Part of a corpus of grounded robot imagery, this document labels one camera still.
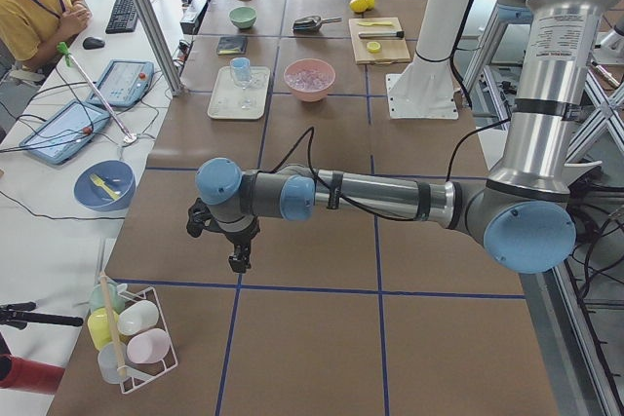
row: yellow utensil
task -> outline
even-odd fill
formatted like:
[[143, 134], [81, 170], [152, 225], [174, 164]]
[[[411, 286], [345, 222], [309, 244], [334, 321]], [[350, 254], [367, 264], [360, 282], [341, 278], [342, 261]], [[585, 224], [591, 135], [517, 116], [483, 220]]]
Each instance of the yellow utensil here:
[[95, 174], [95, 173], [89, 174], [89, 179], [94, 183], [94, 185], [96, 187], [99, 187], [104, 192], [106, 192], [106, 194], [108, 194], [108, 197], [110, 197], [113, 200], [118, 200], [119, 199], [119, 194], [115, 193], [115, 191], [113, 189], [108, 187], [106, 185], [106, 182], [104, 182], [102, 180], [102, 178], [99, 177], [97, 174]]
[[360, 26], [394, 26], [392, 21], [358, 21]]

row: ice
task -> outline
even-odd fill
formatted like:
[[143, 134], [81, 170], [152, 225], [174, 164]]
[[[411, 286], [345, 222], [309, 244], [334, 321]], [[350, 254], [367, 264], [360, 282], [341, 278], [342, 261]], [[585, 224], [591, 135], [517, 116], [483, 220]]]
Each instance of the ice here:
[[300, 70], [284, 77], [289, 87], [301, 92], [317, 92], [327, 88], [332, 79], [326, 73], [318, 70]]

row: label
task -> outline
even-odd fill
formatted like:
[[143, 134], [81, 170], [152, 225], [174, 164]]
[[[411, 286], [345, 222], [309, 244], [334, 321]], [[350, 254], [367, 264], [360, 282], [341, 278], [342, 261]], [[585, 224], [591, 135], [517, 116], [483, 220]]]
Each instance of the label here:
[[552, 15], [536, 19], [531, 27], [526, 56], [537, 60], [577, 60], [589, 53], [584, 43], [593, 31], [584, 15]]

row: white cup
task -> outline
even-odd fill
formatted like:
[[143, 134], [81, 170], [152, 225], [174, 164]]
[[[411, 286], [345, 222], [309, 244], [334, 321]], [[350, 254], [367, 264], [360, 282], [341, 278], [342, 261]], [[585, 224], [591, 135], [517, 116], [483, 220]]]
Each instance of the white cup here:
[[[124, 361], [127, 359], [126, 345], [121, 343], [121, 348], [124, 353]], [[112, 342], [105, 345], [97, 354], [97, 365], [99, 366], [99, 372], [104, 382], [109, 384], [121, 384], [130, 378], [126, 375], [126, 378], [122, 378], [117, 371], [117, 357], [115, 356], [115, 347]]]
[[160, 313], [151, 301], [138, 301], [119, 315], [117, 329], [122, 335], [132, 336], [158, 323]]
[[163, 359], [172, 340], [161, 328], [152, 328], [134, 336], [128, 343], [128, 359], [136, 364], [151, 364]]

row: yellow cup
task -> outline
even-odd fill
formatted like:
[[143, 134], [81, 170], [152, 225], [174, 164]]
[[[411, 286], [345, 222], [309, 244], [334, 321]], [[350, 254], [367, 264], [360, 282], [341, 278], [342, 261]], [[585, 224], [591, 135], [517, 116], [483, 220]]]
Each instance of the yellow cup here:
[[[115, 317], [115, 323], [119, 320], [119, 314], [113, 311]], [[101, 307], [94, 310], [87, 320], [87, 328], [91, 335], [91, 340], [94, 342], [94, 346], [99, 351], [113, 339], [110, 336], [110, 329], [108, 328], [108, 317], [106, 315], [106, 309]]]

